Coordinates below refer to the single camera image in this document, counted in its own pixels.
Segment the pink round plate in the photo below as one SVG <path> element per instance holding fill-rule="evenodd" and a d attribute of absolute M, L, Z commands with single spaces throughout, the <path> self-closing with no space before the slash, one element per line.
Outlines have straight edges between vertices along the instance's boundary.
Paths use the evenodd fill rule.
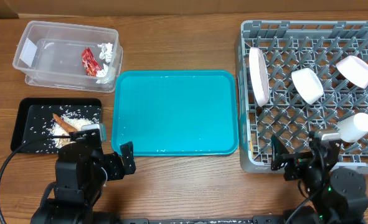
<path fill-rule="evenodd" d="M 250 47 L 248 60 L 254 97 L 258 106 L 264 106 L 269 102 L 270 92 L 263 52 L 257 47 Z"/>

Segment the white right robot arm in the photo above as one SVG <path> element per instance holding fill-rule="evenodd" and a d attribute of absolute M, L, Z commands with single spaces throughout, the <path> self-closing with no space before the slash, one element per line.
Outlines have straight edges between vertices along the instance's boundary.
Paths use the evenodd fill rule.
<path fill-rule="evenodd" d="M 298 180 L 305 198 L 286 210 L 282 223 L 365 223 L 368 208 L 365 177 L 352 169 L 333 167 L 342 140 L 334 130 L 311 131 L 308 152 L 290 153 L 276 135 L 271 136 L 271 170 L 284 169 L 286 181 Z"/>

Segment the red foil snack wrapper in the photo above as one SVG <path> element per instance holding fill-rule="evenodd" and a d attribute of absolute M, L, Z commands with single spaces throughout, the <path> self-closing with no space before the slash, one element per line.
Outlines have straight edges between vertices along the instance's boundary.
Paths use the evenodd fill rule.
<path fill-rule="evenodd" d="M 85 48 L 82 52 L 82 64 L 88 76 L 105 77 L 107 74 L 107 71 L 99 66 L 89 48 Z"/>

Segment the pink white bowl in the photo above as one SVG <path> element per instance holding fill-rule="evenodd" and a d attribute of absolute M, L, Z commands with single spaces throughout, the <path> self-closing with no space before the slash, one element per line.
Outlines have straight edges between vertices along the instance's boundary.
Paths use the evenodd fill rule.
<path fill-rule="evenodd" d="M 368 86 L 368 64 L 359 57 L 349 55 L 336 64 L 339 72 L 352 84 L 367 88 Z"/>

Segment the orange carrot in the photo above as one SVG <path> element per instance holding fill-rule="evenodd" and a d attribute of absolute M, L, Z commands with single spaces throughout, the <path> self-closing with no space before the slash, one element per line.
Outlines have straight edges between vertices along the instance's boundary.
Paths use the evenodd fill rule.
<path fill-rule="evenodd" d="M 55 113 L 52 114 L 55 122 L 63 129 L 65 130 L 67 133 L 74 133 L 77 132 L 77 129 L 74 128 L 73 126 L 71 126 L 70 124 L 66 123 L 62 118 L 60 118 L 58 115 L 56 115 Z"/>

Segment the white napkin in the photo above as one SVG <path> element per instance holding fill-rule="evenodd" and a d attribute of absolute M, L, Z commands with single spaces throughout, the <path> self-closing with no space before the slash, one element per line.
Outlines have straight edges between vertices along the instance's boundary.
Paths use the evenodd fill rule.
<path fill-rule="evenodd" d="M 113 54 L 113 44 L 112 43 L 102 43 L 97 45 L 101 52 L 99 54 L 99 58 L 104 60 L 106 63 L 111 62 L 112 54 Z"/>

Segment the cream bowl with leftovers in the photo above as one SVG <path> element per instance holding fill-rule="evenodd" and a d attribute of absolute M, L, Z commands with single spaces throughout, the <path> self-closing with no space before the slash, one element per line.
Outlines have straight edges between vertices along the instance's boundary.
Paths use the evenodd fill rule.
<path fill-rule="evenodd" d="M 323 86 L 310 68 L 303 68 L 291 73 L 293 84 L 302 99 L 312 105 L 324 95 Z"/>

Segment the small white cup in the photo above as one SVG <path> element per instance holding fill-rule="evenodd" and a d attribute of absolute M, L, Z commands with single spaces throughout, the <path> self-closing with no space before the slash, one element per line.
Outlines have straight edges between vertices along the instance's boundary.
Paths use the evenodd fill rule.
<path fill-rule="evenodd" d="M 368 134 L 368 114 L 357 113 L 337 124 L 341 139 L 345 142 L 356 142 Z"/>

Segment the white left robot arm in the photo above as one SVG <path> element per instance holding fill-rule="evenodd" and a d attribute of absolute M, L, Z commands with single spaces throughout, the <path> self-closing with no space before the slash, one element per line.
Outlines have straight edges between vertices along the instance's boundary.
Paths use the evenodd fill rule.
<path fill-rule="evenodd" d="M 44 191 L 31 223 L 121 223 L 116 213 L 93 210 L 106 182 L 135 173 L 133 143 L 120 149 L 121 154 L 104 154 L 101 146 L 84 142 L 61 148 L 56 181 Z"/>

